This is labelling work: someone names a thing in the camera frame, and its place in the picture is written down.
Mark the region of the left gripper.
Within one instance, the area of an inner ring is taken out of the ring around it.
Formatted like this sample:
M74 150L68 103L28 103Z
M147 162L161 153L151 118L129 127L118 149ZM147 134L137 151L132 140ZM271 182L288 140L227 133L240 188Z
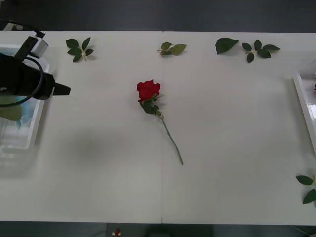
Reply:
M33 57L26 57L22 62L14 60L9 70L9 93L18 96L31 96L46 100L51 95L66 96L71 88L55 83L52 74L44 71L43 66Z

